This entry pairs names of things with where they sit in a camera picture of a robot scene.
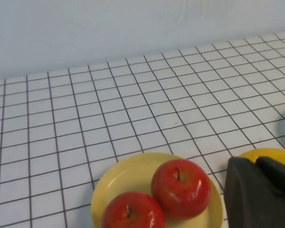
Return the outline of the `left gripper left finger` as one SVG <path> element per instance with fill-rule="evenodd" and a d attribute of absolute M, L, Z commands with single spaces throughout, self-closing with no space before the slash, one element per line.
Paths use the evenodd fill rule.
<path fill-rule="evenodd" d="M 285 194 L 247 158 L 228 161 L 225 206 L 231 228 L 285 228 Z"/>

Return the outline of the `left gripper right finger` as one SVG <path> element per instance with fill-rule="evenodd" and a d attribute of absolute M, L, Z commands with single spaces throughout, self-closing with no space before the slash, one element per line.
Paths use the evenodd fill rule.
<path fill-rule="evenodd" d="M 258 157 L 256 165 L 285 194 L 285 165 L 265 156 Z"/>

